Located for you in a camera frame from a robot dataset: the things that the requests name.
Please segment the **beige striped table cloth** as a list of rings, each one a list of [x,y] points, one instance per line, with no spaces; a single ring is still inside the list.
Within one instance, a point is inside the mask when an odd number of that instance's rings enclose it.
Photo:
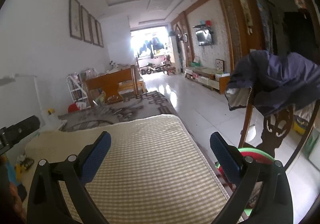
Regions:
[[[227,191],[174,115],[76,132],[46,131],[25,151],[35,162],[60,162],[102,132],[111,135],[111,147],[86,189],[109,223],[211,223],[228,201]]]

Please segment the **white bookshelf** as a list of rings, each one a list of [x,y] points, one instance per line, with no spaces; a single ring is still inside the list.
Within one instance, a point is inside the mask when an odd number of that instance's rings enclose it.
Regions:
[[[66,78],[67,86],[69,89],[69,93],[73,102],[77,105],[77,107],[82,110],[90,107],[88,96],[84,88],[82,87],[82,83],[79,80],[78,74],[70,74]]]

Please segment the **framed wall pictures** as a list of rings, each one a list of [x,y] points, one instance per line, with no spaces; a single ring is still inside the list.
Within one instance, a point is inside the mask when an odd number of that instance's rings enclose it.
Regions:
[[[71,38],[104,47],[100,22],[78,0],[69,0],[69,34]]]

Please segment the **carved wooden chair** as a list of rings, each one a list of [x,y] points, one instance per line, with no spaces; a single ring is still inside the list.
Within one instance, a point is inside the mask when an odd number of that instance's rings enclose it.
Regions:
[[[249,124],[253,112],[253,101],[254,101],[254,91],[249,90],[248,98],[246,102],[246,113],[243,129],[241,131],[241,138],[239,141],[239,148],[242,147],[253,147],[250,145],[246,138],[248,137]],[[319,112],[319,100],[315,102],[314,109],[311,114],[311,119],[307,125],[307,128],[300,139],[299,144],[296,146],[294,152],[288,159],[284,168],[288,171],[292,164],[298,159],[301,154],[303,146],[306,144],[307,139],[311,135],[311,132],[314,128],[316,116]],[[278,113],[264,118],[263,121],[263,131],[261,134],[262,143],[260,143],[256,148],[261,151],[266,152],[268,155],[275,157],[275,149],[279,148],[283,140],[289,134],[291,128],[293,127],[293,107],[289,106],[288,108],[279,111]]]

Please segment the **red bin with green rim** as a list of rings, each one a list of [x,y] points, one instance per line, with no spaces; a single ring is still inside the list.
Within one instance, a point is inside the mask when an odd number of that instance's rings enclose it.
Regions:
[[[271,165],[275,159],[269,155],[267,152],[264,152],[262,150],[259,150],[257,148],[251,148],[251,147],[243,147],[238,149],[240,155],[243,157],[244,165],[242,171],[245,173],[247,172],[249,165]],[[238,188],[237,184],[234,184],[233,182],[229,181],[223,167],[219,162],[215,164],[217,171],[222,176],[224,181],[227,183],[227,186],[230,188],[232,192],[235,192]],[[247,218],[249,218],[250,214],[252,213],[255,205],[257,204],[257,201],[260,196],[261,189],[263,188],[263,182],[258,181],[256,179],[256,183],[252,189],[251,195],[249,197],[249,201],[246,204],[244,208],[244,213]]]

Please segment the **low TV cabinet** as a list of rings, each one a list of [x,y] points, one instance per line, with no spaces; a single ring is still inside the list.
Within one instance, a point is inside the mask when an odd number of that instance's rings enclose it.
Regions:
[[[230,80],[230,73],[218,73],[215,69],[207,67],[186,67],[185,77],[224,94]]]

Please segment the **dark blue jacket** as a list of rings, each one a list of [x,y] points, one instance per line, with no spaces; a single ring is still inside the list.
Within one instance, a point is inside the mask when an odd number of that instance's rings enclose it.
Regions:
[[[247,107],[249,94],[263,116],[289,106],[299,111],[319,100],[319,65],[298,53],[277,56],[254,51],[231,74],[225,91],[229,109]]]

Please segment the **patterned dark rug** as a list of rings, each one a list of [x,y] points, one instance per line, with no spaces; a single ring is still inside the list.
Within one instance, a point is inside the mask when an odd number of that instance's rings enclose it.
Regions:
[[[158,91],[151,91],[139,96],[125,94],[121,102],[68,113],[59,116],[59,119],[66,121],[61,129],[63,132],[74,132],[161,114],[178,115],[169,99]]]

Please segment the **wall mounted television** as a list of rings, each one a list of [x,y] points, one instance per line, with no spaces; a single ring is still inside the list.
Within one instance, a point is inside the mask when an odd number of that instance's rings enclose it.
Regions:
[[[199,46],[211,46],[214,44],[212,32],[209,29],[196,31],[196,37]]]

